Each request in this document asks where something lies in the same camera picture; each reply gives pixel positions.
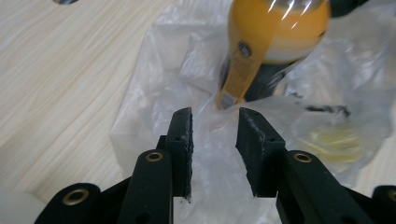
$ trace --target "brass insert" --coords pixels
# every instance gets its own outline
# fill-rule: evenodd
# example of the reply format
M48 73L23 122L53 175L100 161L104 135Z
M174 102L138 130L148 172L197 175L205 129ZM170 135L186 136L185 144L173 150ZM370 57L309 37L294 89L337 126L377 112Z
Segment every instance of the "brass insert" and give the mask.
M160 152L151 152L146 156L147 161L160 161L163 159L163 154Z
M82 203L88 198L88 195L90 195L90 192L87 189L75 189L64 196L63 203L66 205Z
M311 162L312 159L304 153L295 153L294 159L300 162Z
M396 202L396 190L395 190L395 189L391 189L391 190L388 192L388 196L389 196L394 202Z

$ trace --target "black plastic bracket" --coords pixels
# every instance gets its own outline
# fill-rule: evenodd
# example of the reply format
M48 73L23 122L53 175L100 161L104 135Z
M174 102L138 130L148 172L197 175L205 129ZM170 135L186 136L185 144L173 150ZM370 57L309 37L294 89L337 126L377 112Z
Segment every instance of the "black plastic bracket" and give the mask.
M191 196L192 113L174 113L157 148L142 153L131 177L103 192L79 183L59 191L36 224L173 223L173 198Z
M373 198L344 188L314 155L287 151L257 111L240 108L236 148L253 195L277 197L282 223L396 223L396 187L378 187Z

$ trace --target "plastic bag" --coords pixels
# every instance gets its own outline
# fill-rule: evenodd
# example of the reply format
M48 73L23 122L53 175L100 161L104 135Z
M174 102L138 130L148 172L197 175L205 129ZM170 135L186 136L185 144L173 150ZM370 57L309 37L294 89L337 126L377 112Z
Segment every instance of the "plastic bag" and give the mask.
M148 30L111 130L125 177L132 174L137 156L166 134L172 114L191 106L191 203L175 199L175 223L278 223L275 200L252 196L234 147L237 111L244 106L261 112L287 141L287 149L301 149L299 140L315 132L316 139L334 144L329 140L334 130L346 127L358 141L359 156L325 164L344 185L352 185L391 133L389 109L396 92L396 4L372 2L333 20L318 47L281 80L278 96L223 111L216 109L213 96L227 55L231 1L173 2Z

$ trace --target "yellow bottle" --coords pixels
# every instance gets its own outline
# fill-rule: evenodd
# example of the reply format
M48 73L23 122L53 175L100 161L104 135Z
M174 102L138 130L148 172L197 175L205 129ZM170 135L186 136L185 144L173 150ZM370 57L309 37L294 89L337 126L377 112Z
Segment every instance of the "yellow bottle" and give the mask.
M306 57L329 18L327 0L234 0L228 24L230 67L218 107L239 104L262 64L286 67Z

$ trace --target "light wood grain surface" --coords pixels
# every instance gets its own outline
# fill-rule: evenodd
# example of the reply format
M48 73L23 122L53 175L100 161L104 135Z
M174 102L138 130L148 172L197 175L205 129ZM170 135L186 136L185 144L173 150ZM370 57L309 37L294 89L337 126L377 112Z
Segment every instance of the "light wood grain surface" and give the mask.
M0 189L46 203L77 182L122 180L108 134L144 34L170 2L0 0ZM395 144L356 190L396 185Z

